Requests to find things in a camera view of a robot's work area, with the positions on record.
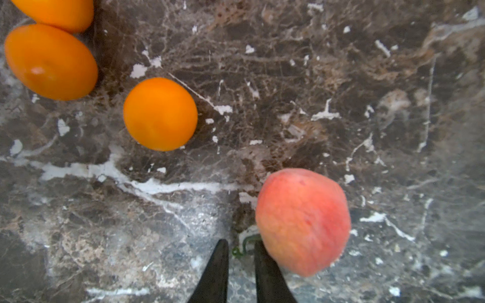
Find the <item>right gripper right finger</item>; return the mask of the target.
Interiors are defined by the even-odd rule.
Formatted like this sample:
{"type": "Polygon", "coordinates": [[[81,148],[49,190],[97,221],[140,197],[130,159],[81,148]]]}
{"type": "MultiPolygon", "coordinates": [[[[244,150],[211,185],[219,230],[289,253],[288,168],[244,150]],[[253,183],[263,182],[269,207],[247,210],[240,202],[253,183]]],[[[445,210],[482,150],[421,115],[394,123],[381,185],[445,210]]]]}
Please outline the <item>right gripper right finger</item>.
{"type": "Polygon", "coordinates": [[[297,303],[278,264],[268,254],[262,241],[255,242],[254,260],[257,303],[297,303]]]}

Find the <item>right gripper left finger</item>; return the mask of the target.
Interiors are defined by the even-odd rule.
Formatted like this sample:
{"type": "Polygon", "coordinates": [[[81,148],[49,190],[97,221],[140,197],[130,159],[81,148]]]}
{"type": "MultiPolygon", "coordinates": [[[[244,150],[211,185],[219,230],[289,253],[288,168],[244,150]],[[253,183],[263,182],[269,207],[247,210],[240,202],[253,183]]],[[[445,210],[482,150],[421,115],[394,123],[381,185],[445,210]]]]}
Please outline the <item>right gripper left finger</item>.
{"type": "Polygon", "coordinates": [[[226,303],[228,281],[229,243],[225,239],[220,239],[212,252],[199,283],[188,299],[188,303],[226,303]]]}

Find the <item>pink peach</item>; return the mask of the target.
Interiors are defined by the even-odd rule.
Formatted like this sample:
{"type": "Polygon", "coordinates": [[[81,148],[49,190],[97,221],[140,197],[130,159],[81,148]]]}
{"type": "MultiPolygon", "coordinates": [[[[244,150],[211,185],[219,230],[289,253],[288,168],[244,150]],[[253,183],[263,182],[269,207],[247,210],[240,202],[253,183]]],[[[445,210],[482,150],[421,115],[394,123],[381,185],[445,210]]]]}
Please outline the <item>pink peach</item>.
{"type": "Polygon", "coordinates": [[[337,261],[350,238],[346,194],[334,180],[307,169],[286,168],[263,183],[256,201],[258,233],[232,254],[243,257],[249,242],[262,241],[276,263],[310,277],[337,261]]]}

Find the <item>orange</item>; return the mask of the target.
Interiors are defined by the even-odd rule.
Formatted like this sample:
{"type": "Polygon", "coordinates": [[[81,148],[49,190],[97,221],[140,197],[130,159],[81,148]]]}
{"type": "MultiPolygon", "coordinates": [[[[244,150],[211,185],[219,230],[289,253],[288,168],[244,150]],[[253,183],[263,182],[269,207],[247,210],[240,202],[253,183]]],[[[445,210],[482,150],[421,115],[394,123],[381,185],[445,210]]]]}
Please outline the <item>orange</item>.
{"type": "Polygon", "coordinates": [[[42,24],[23,25],[5,40],[13,74],[31,91],[53,100],[76,100],[96,86],[98,67],[88,47],[72,34],[42,24]]]}
{"type": "Polygon", "coordinates": [[[130,136],[156,151],[172,151],[188,143],[198,124],[190,93],[167,78],[137,84],[125,99],[123,119],[130,136]]]}
{"type": "Polygon", "coordinates": [[[36,23],[66,32],[84,32],[94,18],[93,0],[13,0],[12,3],[36,23]]]}

